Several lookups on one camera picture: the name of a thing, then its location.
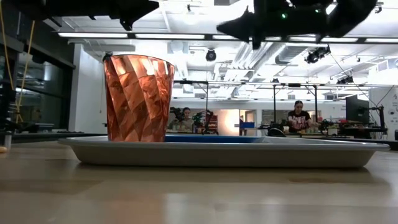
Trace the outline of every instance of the black shirt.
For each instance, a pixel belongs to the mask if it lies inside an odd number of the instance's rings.
[[[306,111],[301,111],[300,114],[296,114],[295,111],[291,111],[287,114],[287,120],[289,122],[289,132],[294,133],[308,127],[307,121],[311,119],[310,114]]]

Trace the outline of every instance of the yellow cable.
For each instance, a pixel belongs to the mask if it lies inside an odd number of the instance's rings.
[[[32,47],[32,39],[33,39],[34,29],[35,29],[35,21],[32,22],[32,28],[30,30],[29,45],[27,46],[27,54],[28,55],[30,55],[30,48]],[[19,101],[18,101],[18,104],[17,104],[17,114],[19,115],[19,116],[17,116],[17,123],[19,122],[19,118],[21,119],[22,122],[24,122],[24,120],[22,120],[22,116],[19,114],[19,108],[21,107],[22,96],[24,94],[25,77],[26,77],[26,73],[27,73],[28,64],[29,64],[29,60],[26,60],[24,76],[22,77],[21,93],[19,94]]]
[[[12,82],[10,63],[8,61],[6,31],[4,30],[4,20],[2,18],[2,4],[1,4],[1,2],[0,2],[0,20],[1,20],[2,39],[4,41],[4,53],[6,54],[6,63],[7,63],[7,69],[8,69],[8,76],[10,78],[11,89],[14,90],[14,83]]]

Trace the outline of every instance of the white tray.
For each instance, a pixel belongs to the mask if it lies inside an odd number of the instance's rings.
[[[300,138],[263,143],[112,142],[107,136],[61,139],[89,164],[185,167],[362,167],[386,144]]]

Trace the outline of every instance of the table surface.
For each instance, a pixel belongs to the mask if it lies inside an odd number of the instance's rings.
[[[18,224],[395,224],[398,154],[360,170],[101,167],[55,142],[15,144],[0,202],[1,223]]]

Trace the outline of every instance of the copper cup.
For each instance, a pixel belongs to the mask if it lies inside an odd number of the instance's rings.
[[[104,66],[109,140],[164,141],[174,66],[143,55],[110,56]]]

